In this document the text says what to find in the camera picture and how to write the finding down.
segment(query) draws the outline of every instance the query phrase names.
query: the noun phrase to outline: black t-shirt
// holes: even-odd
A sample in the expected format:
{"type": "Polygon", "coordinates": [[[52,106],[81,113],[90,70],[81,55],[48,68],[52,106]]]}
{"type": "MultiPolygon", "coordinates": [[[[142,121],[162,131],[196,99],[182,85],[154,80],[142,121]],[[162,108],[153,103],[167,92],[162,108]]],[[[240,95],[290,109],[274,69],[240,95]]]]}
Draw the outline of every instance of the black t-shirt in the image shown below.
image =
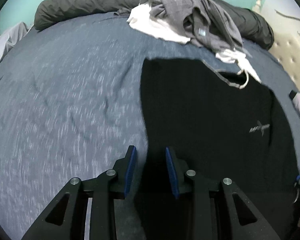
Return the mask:
{"type": "Polygon", "coordinates": [[[148,153],[135,198],[148,240],[186,239],[186,212],[171,194],[165,147],[192,170],[231,178],[281,239],[296,228],[298,175],[287,118],[274,93],[243,73],[217,73],[199,60],[145,60],[141,103],[148,153]]]}

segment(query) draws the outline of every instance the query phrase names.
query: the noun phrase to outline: white sheet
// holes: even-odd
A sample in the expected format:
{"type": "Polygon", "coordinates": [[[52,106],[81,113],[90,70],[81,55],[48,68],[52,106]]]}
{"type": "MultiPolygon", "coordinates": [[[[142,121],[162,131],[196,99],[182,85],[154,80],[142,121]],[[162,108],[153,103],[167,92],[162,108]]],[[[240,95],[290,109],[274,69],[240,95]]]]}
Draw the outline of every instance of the white sheet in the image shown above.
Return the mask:
{"type": "Polygon", "coordinates": [[[20,22],[0,35],[0,62],[27,32],[27,25],[24,22],[20,22]]]}

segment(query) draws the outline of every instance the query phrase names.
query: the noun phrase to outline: blue comforter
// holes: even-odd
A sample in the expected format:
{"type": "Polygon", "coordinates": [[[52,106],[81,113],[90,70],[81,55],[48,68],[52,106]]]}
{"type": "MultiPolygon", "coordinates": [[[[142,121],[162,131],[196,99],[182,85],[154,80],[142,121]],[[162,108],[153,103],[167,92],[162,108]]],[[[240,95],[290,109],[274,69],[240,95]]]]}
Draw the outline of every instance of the blue comforter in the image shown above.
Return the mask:
{"type": "MultiPolygon", "coordinates": [[[[126,20],[95,14],[33,29],[0,63],[0,224],[12,240],[69,179],[98,176],[130,144],[138,149],[138,182],[147,150],[139,96],[146,57],[197,58],[239,70],[205,48],[155,39],[126,20]]],[[[288,96],[296,87],[267,51],[247,40],[244,47],[287,115],[300,169],[300,119],[288,96]]],[[[119,240],[144,239],[132,204],[136,184],[127,200],[115,202],[119,240]]]]}

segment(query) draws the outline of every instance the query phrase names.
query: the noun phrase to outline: tufted headboard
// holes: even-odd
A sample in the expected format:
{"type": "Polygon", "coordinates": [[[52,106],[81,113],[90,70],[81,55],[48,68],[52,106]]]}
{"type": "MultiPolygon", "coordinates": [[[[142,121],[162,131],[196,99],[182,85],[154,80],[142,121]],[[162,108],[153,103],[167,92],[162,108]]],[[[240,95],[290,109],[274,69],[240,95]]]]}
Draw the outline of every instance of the tufted headboard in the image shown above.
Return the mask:
{"type": "Polygon", "coordinates": [[[274,31],[274,44],[269,52],[277,58],[300,90],[300,19],[273,10],[271,15],[260,11],[260,0],[252,8],[262,15],[274,31]]]}

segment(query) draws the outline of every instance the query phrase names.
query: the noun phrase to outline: gray clothing pile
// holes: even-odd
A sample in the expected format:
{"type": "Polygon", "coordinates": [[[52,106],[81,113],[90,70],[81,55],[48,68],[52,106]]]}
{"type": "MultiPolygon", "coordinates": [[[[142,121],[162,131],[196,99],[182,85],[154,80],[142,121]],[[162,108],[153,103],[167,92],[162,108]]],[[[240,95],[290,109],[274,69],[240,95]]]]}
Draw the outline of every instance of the gray clothing pile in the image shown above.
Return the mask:
{"type": "Polygon", "coordinates": [[[229,14],[213,0],[140,0],[151,3],[150,15],[167,18],[176,32],[198,47],[242,51],[242,38],[229,14]]]}

